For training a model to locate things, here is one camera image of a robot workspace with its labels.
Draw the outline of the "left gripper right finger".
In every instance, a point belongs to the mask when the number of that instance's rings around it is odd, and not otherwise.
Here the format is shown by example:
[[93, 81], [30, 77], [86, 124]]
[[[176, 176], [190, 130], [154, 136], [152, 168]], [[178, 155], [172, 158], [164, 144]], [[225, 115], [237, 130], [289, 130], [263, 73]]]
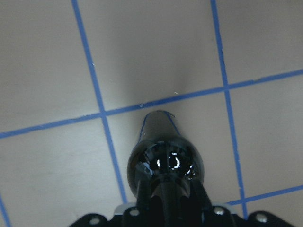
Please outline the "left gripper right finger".
[[209, 210], [211, 207], [211, 200], [209, 199], [201, 181], [191, 179], [189, 181], [188, 209]]

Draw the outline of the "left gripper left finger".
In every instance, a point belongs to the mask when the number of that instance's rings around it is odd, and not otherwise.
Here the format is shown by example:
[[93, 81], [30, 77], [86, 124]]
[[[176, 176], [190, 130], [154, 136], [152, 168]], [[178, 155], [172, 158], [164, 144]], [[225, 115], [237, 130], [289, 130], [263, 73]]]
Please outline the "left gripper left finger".
[[137, 187], [136, 207], [140, 212], [152, 213], [156, 205], [156, 198], [152, 195], [151, 184], [147, 180], [140, 180]]

